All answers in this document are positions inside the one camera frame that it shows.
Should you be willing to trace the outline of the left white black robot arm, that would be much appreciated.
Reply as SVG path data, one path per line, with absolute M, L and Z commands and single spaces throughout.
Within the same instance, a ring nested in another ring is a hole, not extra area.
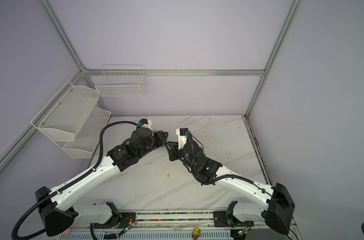
M 74 203 L 98 185 L 138 163 L 148 153 L 164 146 L 168 135 L 167 132 L 137 127 L 125 143 L 108 151 L 94 166 L 62 185 L 38 189 L 36 199 L 45 234 L 57 236 L 76 225 L 118 226 L 122 215 L 114 203 L 84 207 L 74 207 Z

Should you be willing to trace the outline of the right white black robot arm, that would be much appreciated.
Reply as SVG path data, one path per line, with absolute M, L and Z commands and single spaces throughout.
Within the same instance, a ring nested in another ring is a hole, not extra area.
M 248 208 L 238 201 L 232 201 L 225 211 L 214 213 L 216 225 L 235 228 L 241 225 L 250 227 L 252 222 L 264 222 L 273 231 L 289 235 L 295 204 L 284 185 L 262 184 L 238 175 L 206 157 L 196 141 L 187 140 L 182 144 L 167 142 L 165 145 L 170 161 L 181 161 L 201 185 L 227 188 L 255 204 Z

